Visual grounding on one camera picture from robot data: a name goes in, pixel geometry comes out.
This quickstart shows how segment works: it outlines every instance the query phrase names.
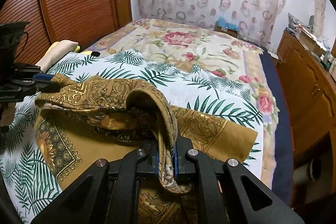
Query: silver screw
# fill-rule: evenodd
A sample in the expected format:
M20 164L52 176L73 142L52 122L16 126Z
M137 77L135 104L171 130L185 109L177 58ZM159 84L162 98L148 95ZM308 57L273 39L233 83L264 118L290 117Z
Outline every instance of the silver screw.
M198 154L198 151L196 149L189 149L188 154L190 156L196 156Z
M229 160L227 161L227 163L228 163L230 166L233 166L233 167L235 167L235 166L238 165L238 161L237 161L236 159L229 159Z
M96 160L96 165L98 167L103 167L105 164L106 164L106 160L105 159Z
M144 150L143 148L139 148L139 149L137 150L137 154L138 154L139 156L145 155L145 153L146 153L146 150Z

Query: brown patterned fabric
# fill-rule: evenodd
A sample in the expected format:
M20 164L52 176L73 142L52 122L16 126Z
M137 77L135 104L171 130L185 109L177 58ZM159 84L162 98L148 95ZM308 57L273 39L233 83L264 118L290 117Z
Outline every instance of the brown patterned fabric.
M195 148L223 161L230 157L244 161L256 139L257 133L249 128L169 105L160 91L143 80L107 80L95 75L76 83L60 74L53 80L62 88L36 98L42 111L35 131L44 159L63 189L98 158L120 159L154 135L159 144L160 184L171 193L187 193L192 185L178 185L173 176L172 147L178 130ZM142 184L139 222L176 222L181 214L195 218L186 213L187 207L182 210L186 198Z

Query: navy blue bed sheet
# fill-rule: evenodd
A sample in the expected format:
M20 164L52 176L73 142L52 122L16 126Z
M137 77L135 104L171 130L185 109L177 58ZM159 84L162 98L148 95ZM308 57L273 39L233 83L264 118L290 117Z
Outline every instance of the navy blue bed sheet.
M275 131L275 160L277 165L273 174L272 191L289 205L292 198L293 177L293 150L289 113L276 67L266 49L260 55L260 59L268 87L276 99L278 109L280 109L279 123Z

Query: wooden dresser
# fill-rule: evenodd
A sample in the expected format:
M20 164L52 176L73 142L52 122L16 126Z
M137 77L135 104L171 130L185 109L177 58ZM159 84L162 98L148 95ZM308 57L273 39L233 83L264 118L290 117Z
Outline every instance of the wooden dresser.
M278 56L277 71L293 130L294 160L330 134L336 190L336 83L299 40L286 31Z

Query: leaf-patterned sheet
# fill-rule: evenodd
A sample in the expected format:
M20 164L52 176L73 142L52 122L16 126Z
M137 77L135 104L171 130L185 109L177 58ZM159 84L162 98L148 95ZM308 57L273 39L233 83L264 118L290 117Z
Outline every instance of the leaf-patterned sheet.
M274 133L278 124L275 98L268 88L259 54L262 49L227 34L157 19L141 19L109 34L88 50L101 57L126 49L139 50L154 62L172 64L192 72L194 64L223 79L246 83L263 115L264 139L261 181L272 187Z
M244 165L258 178L263 158L263 116L255 108L249 87L220 78L200 68L190 73L166 64L151 62L137 50L118 52L97 58L70 52L48 73L62 73L82 82L92 75L107 79L143 79L157 87L172 105L191 108L229 119L258 132L256 142ZM10 127L10 141L0 157L0 168L8 193L21 219L30 222L60 192L39 150L52 147L47 142L36 143L33 122L37 115L35 96L17 103L16 115Z

